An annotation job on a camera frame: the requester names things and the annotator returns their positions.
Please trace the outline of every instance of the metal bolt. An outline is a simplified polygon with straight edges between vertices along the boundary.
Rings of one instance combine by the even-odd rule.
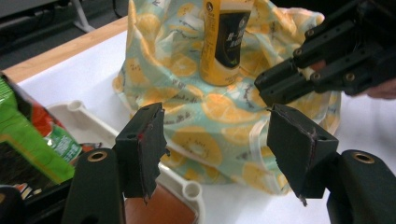
[[[5,198],[6,198],[6,195],[3,193],[0,193],[0,203],[2,203]]]
[[[355,152],[355,153],[353,153],[352,156],[355,160],[363,162],[363,163],[372,164],[375,162],[375,160],[371,156],[364,154],[364,153]]]
[[[88,161],[102,161],[107,157],[107,153],[105,151],[98,151],[95,153],[92,153],[88,157]]]
[[[346,81],[353,81],[353,80],[355,80],[355,74],[353,73],[346,74]]]
[[[308,31],[306,32],[306,35],[307,35],[307,36],[311,36],[311,35],[313,35],[314,33],[315,33],[314,30],[308,30]]]
[[[299,56],[299,55],[301,55],[302,53],[303,53],[303,50],[302,50],[302,49],[297,49],[297,50],[294,51],[294,55],[296,55],[296,56]]]
[[[320,79],[321,74],[320,73],[314,73],[314,74],[312,74],[311,77],[312,77],[312,79],[318,80],[318,79]]]

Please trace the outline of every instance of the yellow bottle label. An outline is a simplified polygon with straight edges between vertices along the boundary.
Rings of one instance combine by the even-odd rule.
[[[240,48],[250,10],[224,8],[221,1],[204,1],[205,41],[201,77],[216,85],[232,84],[239,71]]]

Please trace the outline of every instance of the white tray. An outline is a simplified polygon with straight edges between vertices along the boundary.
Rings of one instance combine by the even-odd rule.
[[[48,106],[55,116],[79,143],[103,143],[103,147],[112,148],[119,134],[113,128],[89,112],[81,101],[72,101]],[[161,174],[157,181],[171,191],[198,214],[198,224],[205,221],[205,207],[202,187],[196,181],[187,181],[168,167],[159,164]]]

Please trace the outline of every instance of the robotic arm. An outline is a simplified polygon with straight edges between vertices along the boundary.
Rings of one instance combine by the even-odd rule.
[[[338,139],[287,105],[272,107],[267,145],[304,205],[330,192],[332,224],[396,223],[396,177],[377,156],[356,149],[338,154]]]
[[[255,80],[264,102],[288,104],[311,91],[354,95],[396,78],[396,1],[354,0],[305,33],[293,57]],[[306,78],[301,69],[327,65]]]

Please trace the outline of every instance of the green snack bag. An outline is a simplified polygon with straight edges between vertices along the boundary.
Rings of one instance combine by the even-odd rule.
[[[0,74],[0,185],[45,189],[73,177],[80,145],[42,105]]]

